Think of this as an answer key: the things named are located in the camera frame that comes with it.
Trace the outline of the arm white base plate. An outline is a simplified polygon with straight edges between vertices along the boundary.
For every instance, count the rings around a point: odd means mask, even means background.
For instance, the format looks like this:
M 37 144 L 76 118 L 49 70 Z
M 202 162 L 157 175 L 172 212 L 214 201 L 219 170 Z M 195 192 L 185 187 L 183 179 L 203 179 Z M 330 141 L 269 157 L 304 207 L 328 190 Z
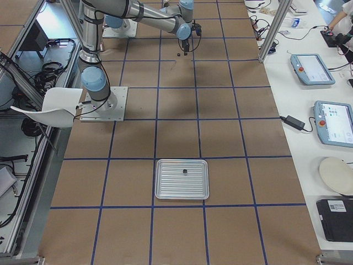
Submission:
M 137 22 L 125 19 L 121 23 L 106 23 L 103 30 L 103 38 L 130 39 L 135 38 Z
M 124 121 L 128 87 L 111 87 L 110 89 L 110 97 L 102 107 L 99 108 L 101 103 L 95 101 L 83 106 L 80 121 Z

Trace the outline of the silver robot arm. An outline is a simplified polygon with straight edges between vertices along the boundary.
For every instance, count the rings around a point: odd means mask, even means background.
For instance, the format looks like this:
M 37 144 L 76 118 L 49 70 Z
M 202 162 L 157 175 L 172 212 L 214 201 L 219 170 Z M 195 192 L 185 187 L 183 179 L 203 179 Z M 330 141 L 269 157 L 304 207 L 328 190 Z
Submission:
M 117 104 L 111 94 L 107 74 L 99 56 L 105 16 L 116 18 L 122 26 L 125 19 L 149 25 L 176 35 L 182 41 L 191 35 L 194 2 L 179 1 L 177 5 L 155 9 L 140 1 L 83 1 L 83 39 L 79 53 L 81 81 L 94 110 L 106 111 Z
M 178 39 L 180 49 L 184 55 L 190 52 L 189 38 L 193 31 L 200 32 L 194 26 L 194 2 L 179 1 L 170 5 L 164 1 L 163 8 L 156 9 L 145 5 L 141 1 L 112 1 L 116 7 L 107 7 L 102 12 L 108 27 L 120 35 L 130 28 L 142 23 L 153 28 L 173 34 Z

